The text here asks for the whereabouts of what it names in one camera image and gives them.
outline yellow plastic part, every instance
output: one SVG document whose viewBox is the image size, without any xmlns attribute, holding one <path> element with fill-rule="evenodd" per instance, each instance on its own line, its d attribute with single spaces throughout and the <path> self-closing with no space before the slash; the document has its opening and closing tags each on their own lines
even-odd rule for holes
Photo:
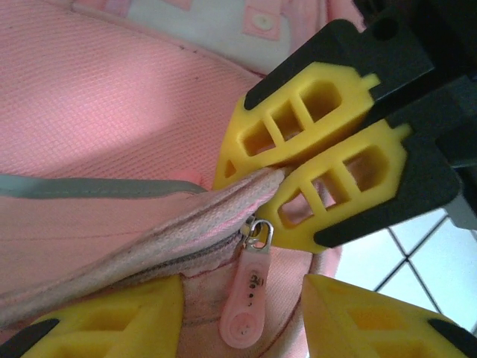
<svg viewBox="0 0 477 358">
<path fill-rule="evenodd" d="M 252 110 L 238 101 L 224 137 L 214 189 L 266 166 L 298 166 L 352 134 L 373 106 L 375 75 L 312 63 Z"/>
<path fill-rule="evenodd" d="M 183 314 L 178 275 L 43 316 L 60 323 L 22 358 L 176 357 Z"/>
<path fill-rule="evenodd" d="M 274 245 L 321 252 L 314 233 L 393 198 L 407 157 L 401 141 L 410 133 L 381 120 L 294 170 L 257 212 L 275 227 Z M 296 200 L 308 208 L 299 220 L 287 214 Z"/>
<path fill-rule="evenodd" d="M 428 323 L 448 318 L 332 278 L 303 279 L 310 358 L 463 358 Z"/>
</svg>

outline gray trim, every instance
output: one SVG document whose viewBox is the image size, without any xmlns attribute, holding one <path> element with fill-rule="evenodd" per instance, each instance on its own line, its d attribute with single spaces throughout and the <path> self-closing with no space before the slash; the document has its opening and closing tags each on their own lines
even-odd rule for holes
<svg viewBox="0 0 477 358">
<path fill-rule="evenodd" d="M 155 198 L 175 192 L 205 191 L 202 186 L 181 180 L 42 179 L 0 175 L 0 195 L 14 198 Z"/>
</svg>

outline zipper pull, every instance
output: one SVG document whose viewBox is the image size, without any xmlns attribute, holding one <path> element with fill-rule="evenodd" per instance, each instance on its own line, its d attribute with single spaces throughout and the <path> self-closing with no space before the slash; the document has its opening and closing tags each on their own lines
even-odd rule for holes
<svg viewBox="0 0 477 358">
<path fill-rule="evenodd" d="M 268 226 L 267 241 L 259 247 L 258 231 L 265 225 Z M 259 219 L 251 222 L 247 229 L 244 250 L 219 323 L 222 339 L 233 348 L 253 345 L 262 335 L 265 324 L 265 287 L 274 227 L 267 220 Z"/>
</svg>

